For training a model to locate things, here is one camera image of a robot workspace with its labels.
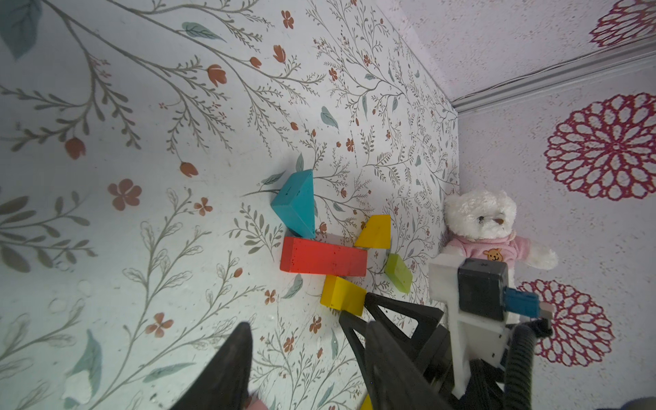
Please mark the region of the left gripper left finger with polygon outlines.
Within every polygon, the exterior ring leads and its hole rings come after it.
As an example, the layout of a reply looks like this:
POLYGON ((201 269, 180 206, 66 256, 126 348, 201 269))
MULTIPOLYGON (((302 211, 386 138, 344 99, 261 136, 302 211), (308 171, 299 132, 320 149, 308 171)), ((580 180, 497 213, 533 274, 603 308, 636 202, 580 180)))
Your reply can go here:
POLYGON ((172 410, 244 409, 252 353, 250 324, 241 322, 172 410))

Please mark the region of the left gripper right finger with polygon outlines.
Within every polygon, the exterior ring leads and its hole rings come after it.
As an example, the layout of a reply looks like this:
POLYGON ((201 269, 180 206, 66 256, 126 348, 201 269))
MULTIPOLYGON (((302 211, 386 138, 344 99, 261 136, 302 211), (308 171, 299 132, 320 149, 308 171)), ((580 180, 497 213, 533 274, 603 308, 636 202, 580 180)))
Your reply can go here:
POLYGON ((449 409, 379 322, 365 332, 365 381, 374 409, 449 409))

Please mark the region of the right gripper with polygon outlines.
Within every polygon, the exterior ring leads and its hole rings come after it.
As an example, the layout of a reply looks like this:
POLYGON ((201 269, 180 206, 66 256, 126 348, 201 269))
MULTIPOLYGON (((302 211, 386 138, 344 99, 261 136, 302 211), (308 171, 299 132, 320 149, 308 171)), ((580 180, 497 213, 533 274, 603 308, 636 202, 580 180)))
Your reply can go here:
MULTIPOLYGON (((391 334, 406 354, 413 354, 413 363, 423 372, 425 379, 438 391, 452 409, 502 409, 505 373, 483 360, 475 360, 473 375, 466 393, 457 398, 454 389, 453 357, 449 331, 440 321, 444 312, 437 307, 403 302, 373 293, 367 293, 365 308, 371 316, 391 334), (417 321, 411 337, 392 322, 384 309, 417 321)), ((355 359, 368 390, 374 389, 374 367, 369 352, 367 331, 372 321, 342 311, 339 324, 355 354, 355 359)))

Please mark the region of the yellow rectangular block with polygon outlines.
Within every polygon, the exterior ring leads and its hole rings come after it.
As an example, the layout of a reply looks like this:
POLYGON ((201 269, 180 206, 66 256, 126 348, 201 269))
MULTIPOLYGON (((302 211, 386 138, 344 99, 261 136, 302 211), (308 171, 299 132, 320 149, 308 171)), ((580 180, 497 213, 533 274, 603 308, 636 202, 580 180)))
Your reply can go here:
POLYGON ((322 290, 320 304, 338 311, 362 316, 367 291, 347 280, 328 275, 322 290))

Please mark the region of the yellow triangular block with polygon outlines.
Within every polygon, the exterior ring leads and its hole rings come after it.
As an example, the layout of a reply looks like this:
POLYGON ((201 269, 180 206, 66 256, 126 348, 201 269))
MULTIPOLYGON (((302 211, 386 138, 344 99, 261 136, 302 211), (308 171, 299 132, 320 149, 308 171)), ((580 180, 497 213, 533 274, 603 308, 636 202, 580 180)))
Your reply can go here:
POLYGON ((355 247, 367 249, 389 249, 391 247, 391 217, 373 215, 366 223, 355 247))

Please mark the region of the red block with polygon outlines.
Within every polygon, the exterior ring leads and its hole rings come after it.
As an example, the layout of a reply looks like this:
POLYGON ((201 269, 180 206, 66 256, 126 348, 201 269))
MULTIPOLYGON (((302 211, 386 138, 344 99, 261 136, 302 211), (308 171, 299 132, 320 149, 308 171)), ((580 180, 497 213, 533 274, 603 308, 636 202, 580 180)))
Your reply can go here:
POLYGON ((326 244, 322 259, 330 275, 354 278, 367 275, 368 254, 365 249, 326 244))
POLYGON ((328 244, 299 237, 286 237, 280 270, 287 273, 328 274, 328 244))

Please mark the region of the teal triangular block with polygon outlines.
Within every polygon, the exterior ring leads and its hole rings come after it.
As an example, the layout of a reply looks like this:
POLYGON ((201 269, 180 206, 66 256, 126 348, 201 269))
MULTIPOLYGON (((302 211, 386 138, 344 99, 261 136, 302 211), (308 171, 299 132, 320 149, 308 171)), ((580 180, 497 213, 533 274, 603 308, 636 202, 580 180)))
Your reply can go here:
POLYGON ((297 237, 315 238, 314 174, 293 173, 271 202, 273 211, 297 237))

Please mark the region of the pink block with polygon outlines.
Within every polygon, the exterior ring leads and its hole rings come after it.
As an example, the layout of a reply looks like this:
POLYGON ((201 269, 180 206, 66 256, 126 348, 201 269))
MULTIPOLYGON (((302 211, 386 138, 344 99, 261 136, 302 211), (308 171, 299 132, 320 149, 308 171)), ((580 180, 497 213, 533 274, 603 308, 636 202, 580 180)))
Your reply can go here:
POLYGON ((253 396, 246 410, 268 410, 268 406, 261 399, 253 396))

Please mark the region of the yellow block front right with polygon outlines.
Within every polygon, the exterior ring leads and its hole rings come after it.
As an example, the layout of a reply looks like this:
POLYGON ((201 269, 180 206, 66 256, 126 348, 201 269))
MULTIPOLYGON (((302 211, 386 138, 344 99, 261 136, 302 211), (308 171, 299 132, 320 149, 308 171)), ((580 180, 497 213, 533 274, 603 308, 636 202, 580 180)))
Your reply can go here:
POLYGON ((372 400, 369 395, 363 400, 362 405, 360 405, 360 410, 373 410, 372 400))

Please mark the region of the green block near bear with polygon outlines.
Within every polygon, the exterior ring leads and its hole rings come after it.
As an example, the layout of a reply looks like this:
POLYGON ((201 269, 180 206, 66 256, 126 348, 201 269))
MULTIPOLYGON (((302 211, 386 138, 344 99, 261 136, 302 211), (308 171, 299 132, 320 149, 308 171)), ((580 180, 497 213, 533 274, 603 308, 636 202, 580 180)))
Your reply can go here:
POLYGON ((390 254, 386 264, 385 273, 393 285, 404 294, 411 291, 413 274, 398 254, 390 254))

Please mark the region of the white teddy bear pink shirt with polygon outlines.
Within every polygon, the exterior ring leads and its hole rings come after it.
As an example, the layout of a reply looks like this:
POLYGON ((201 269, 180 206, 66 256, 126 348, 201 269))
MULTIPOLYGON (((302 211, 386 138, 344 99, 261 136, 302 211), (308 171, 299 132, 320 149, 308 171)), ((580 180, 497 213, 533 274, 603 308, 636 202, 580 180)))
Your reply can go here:
POLYGON ((469 191, 448 196, 444 217, 450 233, 442 253, 466 258, 504 262, 508 283, 515 285, 515 265, 552 270, 559 258, 554 250, 514 230, 517 204, 504 191, 469 191))

